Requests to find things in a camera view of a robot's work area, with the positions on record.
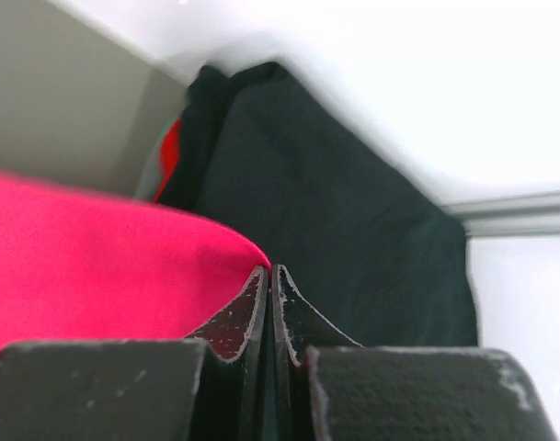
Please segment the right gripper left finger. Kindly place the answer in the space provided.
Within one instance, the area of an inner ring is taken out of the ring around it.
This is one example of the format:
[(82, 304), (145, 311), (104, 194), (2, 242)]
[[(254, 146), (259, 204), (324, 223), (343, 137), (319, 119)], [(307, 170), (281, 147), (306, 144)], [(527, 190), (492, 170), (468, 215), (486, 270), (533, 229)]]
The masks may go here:
[(0, 351), (0, 440), (258, 440), (269, 273), (184, 339)]

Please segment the red folded t shirt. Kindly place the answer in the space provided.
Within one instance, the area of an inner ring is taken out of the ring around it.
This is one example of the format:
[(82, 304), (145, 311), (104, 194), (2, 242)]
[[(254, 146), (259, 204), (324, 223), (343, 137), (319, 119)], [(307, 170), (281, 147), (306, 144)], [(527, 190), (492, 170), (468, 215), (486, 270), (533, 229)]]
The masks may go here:
[(174, 173), (181, 157), (181, 147), (179, 133), (181, 119), (174, 119), (167, 127), (158, 143), (158, 164), (160, 168), (161, 180), (154, 192), (153, 202), (156, 202), (163, 193), (166, 184)]

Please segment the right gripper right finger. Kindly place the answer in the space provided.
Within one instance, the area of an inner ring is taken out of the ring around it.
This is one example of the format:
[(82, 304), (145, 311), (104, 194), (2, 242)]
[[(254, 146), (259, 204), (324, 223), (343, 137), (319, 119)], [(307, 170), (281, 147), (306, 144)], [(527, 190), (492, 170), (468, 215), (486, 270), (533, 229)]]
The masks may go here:
[(530, 377), (482, 348), (364, 347), (271, 276), (281, 440), (553, 440)]

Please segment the pink t shirt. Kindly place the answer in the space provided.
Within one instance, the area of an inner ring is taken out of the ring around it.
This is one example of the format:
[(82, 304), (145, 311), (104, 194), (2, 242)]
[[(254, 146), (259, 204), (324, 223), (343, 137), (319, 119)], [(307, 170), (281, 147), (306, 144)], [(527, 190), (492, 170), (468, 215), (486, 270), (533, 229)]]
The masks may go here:
[(181, 338), (268, 265), (217, 222), (0, 173), (0, 349)]

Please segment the black folded t shirt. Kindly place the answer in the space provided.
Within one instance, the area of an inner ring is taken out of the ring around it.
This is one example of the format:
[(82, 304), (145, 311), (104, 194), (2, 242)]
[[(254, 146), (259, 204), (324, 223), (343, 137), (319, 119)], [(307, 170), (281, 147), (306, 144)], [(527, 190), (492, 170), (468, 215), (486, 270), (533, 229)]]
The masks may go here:
[(159, 197), (240, 232), (362, 345), (475, 346), (462, 224), (283, 66), (202, 67)]

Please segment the aluminium corner post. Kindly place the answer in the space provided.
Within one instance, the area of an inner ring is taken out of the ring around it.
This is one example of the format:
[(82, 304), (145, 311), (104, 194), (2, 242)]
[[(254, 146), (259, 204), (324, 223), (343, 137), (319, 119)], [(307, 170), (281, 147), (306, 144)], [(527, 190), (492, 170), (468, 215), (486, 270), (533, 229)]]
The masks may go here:
[(560, 191), (450, 204), (471, 238), (560, 235)]

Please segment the green folded t shirt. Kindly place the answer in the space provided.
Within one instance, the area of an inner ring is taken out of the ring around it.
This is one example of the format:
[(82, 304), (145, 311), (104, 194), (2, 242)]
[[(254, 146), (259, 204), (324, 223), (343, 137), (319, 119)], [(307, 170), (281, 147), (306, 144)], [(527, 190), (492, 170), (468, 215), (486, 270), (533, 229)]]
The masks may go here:
[(135, 199), (150, 201), (154, 200), (157, 195), (157, 190), (163, 183), (165, 172), (163, 171), (161, 160), (162, 143), (166, 135), (174, 128), (175, 123), (178, 122), (177, 118), (169, 120), (161, 129), (157, 141), (149, 152), (143, 170), (138, 178), (133, 197)]

